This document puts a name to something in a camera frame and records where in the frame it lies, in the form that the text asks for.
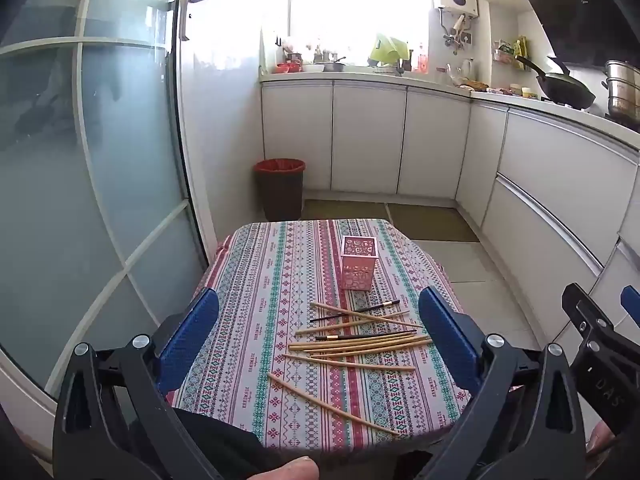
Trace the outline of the person's right hand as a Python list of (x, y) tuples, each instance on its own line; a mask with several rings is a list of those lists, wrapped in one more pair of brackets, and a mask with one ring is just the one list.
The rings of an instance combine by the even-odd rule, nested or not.
[(586, 454), (588, 458), (596, 456), (605, 451), (614, 441), (615, 436), (604, 420), (600, 420), (594, 426), (592, 433), (586, 445)]

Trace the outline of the person's left hand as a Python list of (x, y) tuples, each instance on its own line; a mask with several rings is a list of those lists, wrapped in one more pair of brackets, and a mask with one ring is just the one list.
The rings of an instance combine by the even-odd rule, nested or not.
[(248, 480), (318, 480), (319, 477), (318, 465), (310, 457), (302, 456), (279, 468), (255, 474)]

